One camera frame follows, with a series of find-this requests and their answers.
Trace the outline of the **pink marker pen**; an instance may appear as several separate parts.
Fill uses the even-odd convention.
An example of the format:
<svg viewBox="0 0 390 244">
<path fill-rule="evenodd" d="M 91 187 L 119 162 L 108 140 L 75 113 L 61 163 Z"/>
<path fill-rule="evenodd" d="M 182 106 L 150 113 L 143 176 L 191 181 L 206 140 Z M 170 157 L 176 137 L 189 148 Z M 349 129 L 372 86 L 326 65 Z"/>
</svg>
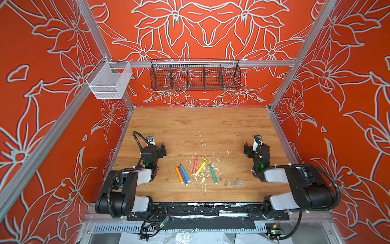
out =
<svg viewBox="0 0 390 244">
<path fill-rule="evenodd" d="M 198 165 L 198 157 L 195 157 L 194 164 L 193 164 L 193 170 L 192 170 L 192 175 L 195 175 L 197 172 L 197 165 Z"/>
</svg>

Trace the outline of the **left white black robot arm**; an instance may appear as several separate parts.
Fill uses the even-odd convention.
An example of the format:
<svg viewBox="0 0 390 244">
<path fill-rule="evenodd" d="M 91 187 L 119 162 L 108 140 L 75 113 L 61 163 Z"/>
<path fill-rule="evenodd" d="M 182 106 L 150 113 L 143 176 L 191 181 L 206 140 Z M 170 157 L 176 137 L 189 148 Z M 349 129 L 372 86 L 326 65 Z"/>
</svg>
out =
<svg viewBox="0 0 390 244">
<path fill-rule="evenodd" d="M 148 145 L 143 149 L 143 164 L 110 171 L 95 203 L 95 212 L 114 219 L 136 213 L 151 213 L 150 196 L 137 195 L 137 187 L 152 182 L 158 171 L 158 160 L 167 155 L 165 145 Z"/>
</svg>

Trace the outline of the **yellow marker pen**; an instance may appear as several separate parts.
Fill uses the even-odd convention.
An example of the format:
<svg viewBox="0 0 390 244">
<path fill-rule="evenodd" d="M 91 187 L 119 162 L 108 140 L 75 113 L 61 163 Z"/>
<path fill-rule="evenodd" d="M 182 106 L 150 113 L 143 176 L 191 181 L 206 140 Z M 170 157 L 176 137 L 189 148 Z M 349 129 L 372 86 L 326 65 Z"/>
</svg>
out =
<svg viewBox="0 0 390 244">
<path fill-rule="evenodd" d="M 195 175 L 196 176 L 198 176 L 201 172 L 202 172 L 202 170 L 204 169 L 204 167 L 205 167 L 205 165 L 206 165 L 206 163 L 208 162 L 208 160 L 205 160 L 202 164 L 201 164 L 201 166 L 199 167 L 199 169 L 196 171 L 196 173 L 195 173 Z"/>
</svg>

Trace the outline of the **green marker pen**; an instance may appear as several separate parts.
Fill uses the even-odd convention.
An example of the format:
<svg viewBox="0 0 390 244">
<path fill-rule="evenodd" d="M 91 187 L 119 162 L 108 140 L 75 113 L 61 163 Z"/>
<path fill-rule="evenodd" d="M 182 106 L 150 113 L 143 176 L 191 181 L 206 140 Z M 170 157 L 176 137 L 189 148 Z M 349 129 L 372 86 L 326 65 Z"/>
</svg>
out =
<svg viewBox="0 0 390 244">
<path fill-rule="evenodd" d="M 213 168 L 213 166 L 211 164 L 209 165 L 209 168 L 210 168 L 210 172 L 211 172 L 212 177 L 213 177 L 214 184 L 217 185 L 218 181 L 217 181 L 217 178 L 216 178 L 216 175 L 215 175 L 215 172 L 214 172 L 214 168 Z"/>
</svg>

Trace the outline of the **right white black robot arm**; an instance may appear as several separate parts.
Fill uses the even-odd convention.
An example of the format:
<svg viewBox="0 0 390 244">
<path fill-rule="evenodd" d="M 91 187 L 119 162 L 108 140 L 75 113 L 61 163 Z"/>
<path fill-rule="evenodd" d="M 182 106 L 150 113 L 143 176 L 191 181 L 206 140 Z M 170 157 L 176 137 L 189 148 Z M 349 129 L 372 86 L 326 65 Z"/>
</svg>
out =
<svg viewBox="0 0 390 244">
<path fill-rule="evenodd" d="M 253 160 L 252 174 L 263 183 L 281 183 L 289 191 L 264 197 L 261 213 L 273 219 L 285 210 L 329 211 L 341 201 L 341 190 L 330 174 L 308 164 L 270 164 L 270 146 L 245 144 L 243 153 Z"/>
</svg>

